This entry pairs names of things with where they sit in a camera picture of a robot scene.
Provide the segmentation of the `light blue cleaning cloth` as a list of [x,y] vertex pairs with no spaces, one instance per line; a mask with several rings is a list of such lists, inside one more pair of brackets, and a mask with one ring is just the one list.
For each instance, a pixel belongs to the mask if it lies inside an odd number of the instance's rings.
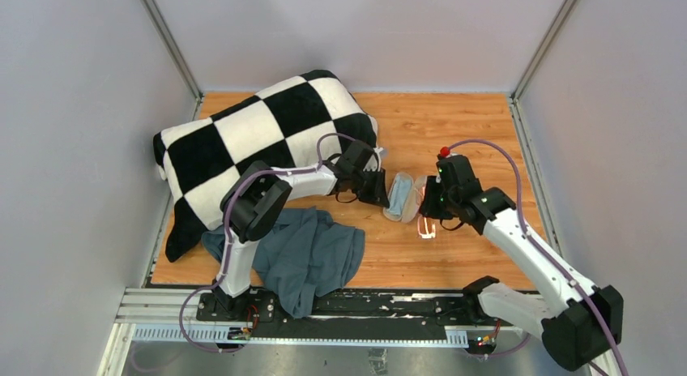
[[413,179],[409,174],[399,172],[395,175],[388,196],[390,205],[386,209],[386,214],[392,220],[399,220],[402,217],[403,207],[412,192],[412,185]]

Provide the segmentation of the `orange sunglasses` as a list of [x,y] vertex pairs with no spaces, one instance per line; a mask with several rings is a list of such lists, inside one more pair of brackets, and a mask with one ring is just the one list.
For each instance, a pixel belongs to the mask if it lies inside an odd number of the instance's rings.
[[[417,207],[420,208],[421,204],[425,198],[425,187],[426,187],[427,177],[420,177],[415,182],[416,190],[416,203]],[[420,239],[430,240],[436,237],[436,225],[432,219],[428,219],[424,215],[417,211],[417,221],[416,221],[416,231]]]

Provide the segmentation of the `pink glasses case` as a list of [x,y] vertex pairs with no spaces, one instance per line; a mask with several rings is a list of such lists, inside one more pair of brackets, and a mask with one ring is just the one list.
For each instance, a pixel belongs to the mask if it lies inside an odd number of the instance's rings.
[[413,178],[409,173],[398,172],[387,196],[390,206],[382,214],[388,220],[404,224],[414,220],[425,196],[426,182],[427,176]]

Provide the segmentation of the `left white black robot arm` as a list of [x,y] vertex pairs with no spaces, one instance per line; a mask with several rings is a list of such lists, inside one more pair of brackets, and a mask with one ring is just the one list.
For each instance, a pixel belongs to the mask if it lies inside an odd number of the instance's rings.
[[223,197],[224,252],[211,285],[217,311],[229,322],[248,311],[244,296],[258,243],[287,202],[310,196],[351,192],[356,200],[389,207],[382,149],[355,139],[341,154],[300,168],[282,169],[255,161]]

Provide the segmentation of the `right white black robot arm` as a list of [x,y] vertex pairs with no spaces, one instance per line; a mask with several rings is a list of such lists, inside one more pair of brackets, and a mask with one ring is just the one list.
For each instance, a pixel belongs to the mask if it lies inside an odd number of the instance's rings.
[[502,250],[535,285],[540,298],[492,276],[463,288],[464,318],[473,325],[500,319],[540,340],[563,369],[575,371],[621,342],[624,299],[572,268],[527,223],[520,206],[497,187],[483,189],[466,156],[438,155],[420,213],[456,219]]

